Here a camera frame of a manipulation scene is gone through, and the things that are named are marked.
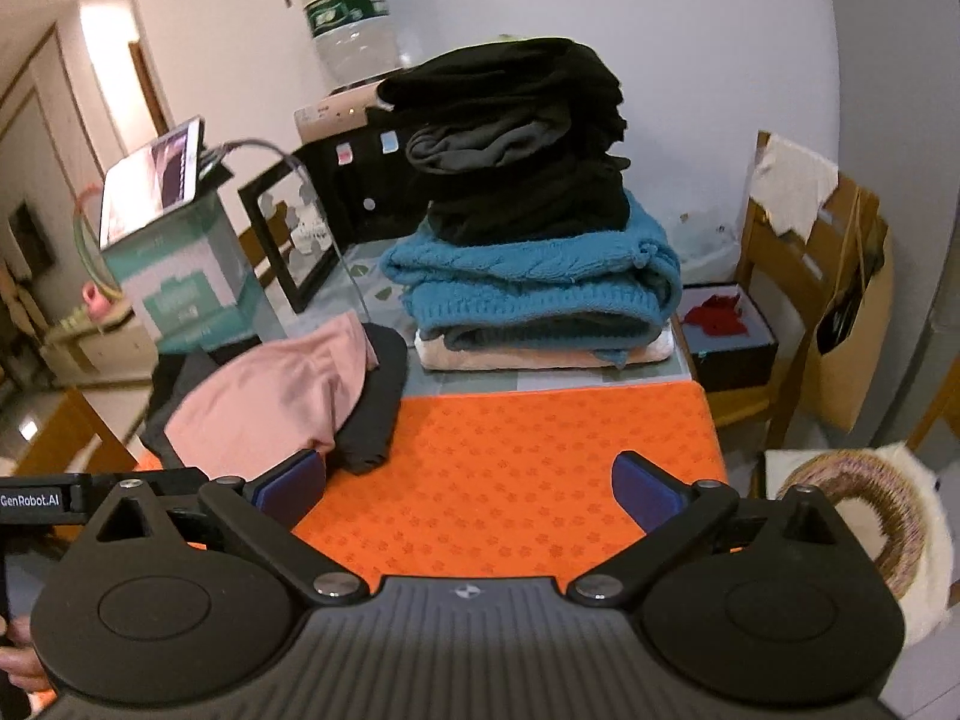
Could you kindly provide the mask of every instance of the pink shirt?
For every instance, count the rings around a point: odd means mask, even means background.
[[[363,391],[376,353],[354,312],[304,338],[251,349],[194,389],[167,423],[186,466],[248,481],[296,451],[325,455]]]

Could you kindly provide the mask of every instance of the tablet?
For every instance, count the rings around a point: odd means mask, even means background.
[[[100,247],[107,248],[191,202],[197,194],[203,119],[190,119],[107,172]]]

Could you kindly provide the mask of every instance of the teal box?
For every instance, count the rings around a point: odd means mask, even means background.
[[[214,191],[103,256],[161,352],[286,337]]]
[[[264,295],[256,276],[241,290],[235,305],[219,309],[198,322],[182,326],[176,333],[165,335],[157,342],[157,350],[161,354],[179,354],[200,348],[210,350],[254,335],[263,341],[286,337],[277,312]]]

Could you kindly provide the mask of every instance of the stack of folded clothes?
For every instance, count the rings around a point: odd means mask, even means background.
[[[404,285],[424,341],[448,349],[587,349],[618,367],[652,343],[680,302],[680,261],[627,193],[625,230],[458,247],[424,222],[380,263]]]
[[[590,352],[622,367],[672,352],[654,341],[680,302],[680,262],[624,190],[629,162],[607,154],[626,130],[623,95],[593,50],[563,38],[469,47],[378,94],[425,122],[407,159],[427,217],[381,262],[407,288],[425,367],[586,367]]]
[[[622,230],[630,215],[609,156],[627,124],[620,83],[563,38],[468,47],[383,81],[410,139],[409,191],[429,200],[438,239],[495,245]]]

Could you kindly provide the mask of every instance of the red cloth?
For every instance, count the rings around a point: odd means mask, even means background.
[[[711,295],[683,318],[684,324],[695,324],[709,336],[745,336],[747,325],[740,321],[736,304],[740,295]]]

